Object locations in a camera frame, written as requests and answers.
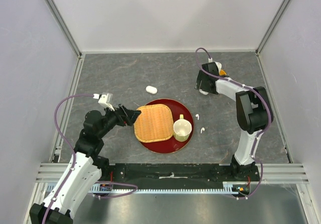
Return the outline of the white square earbud case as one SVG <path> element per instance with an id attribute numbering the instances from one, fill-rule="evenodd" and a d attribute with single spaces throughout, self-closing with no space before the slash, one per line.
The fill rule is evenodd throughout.
<path id="1" fill-rule="evenodd" d="M 201 94 L 203 94 L 203 95 L 208 95 L 208 94 L 209 94 L 208 92 L 203 91 L 203 90 L 201 90 L 201 89 L 199 89 L 199 92 L 200 92 Z"/>

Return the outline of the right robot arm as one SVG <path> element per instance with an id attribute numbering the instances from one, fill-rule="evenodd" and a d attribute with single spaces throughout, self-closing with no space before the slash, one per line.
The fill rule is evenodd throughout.
<path id="1" fill-rule="evenodd" d="M 273 112 L 266 89 L 262 86 L 253 88 L 238 83 L 227 75 L 220 75 L 219 62 L 212 61 L 199 67 L 195 89 L 202 94 L 227 96 L 236 104 L 241 135 L 226 175 L 237 181 L 247 178 L 252 181 L 260 180 L 255 153 L 261 136 L 273 122 Z"/>

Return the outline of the white oval charging case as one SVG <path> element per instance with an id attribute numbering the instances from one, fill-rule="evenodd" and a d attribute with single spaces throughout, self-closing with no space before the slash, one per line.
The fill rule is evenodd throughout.
<path id="1" fill-rule="evenodd" d="M 150 93 L 150 94 L 157 94 L 157 88 L 156 87 L 153 87 L 153 86 L 147 86 L 145 88 L 146 92 L 147 93 Z"/>

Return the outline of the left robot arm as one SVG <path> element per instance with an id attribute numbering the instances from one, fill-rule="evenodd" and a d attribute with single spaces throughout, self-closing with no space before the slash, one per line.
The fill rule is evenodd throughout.
<path id="1" fill-rule="evenodd" d="M 32 223 L 73 223 L 75 213 L 90 188 L 110 175 L 109 160 L 99 155 L 103 137 L 115 126 L 132 126 L 141 114 L 119 105 L 113 110 L 89 111 L 72 152 L 71 160 L 52 192 L 41 204 L 34 203 Z"/>

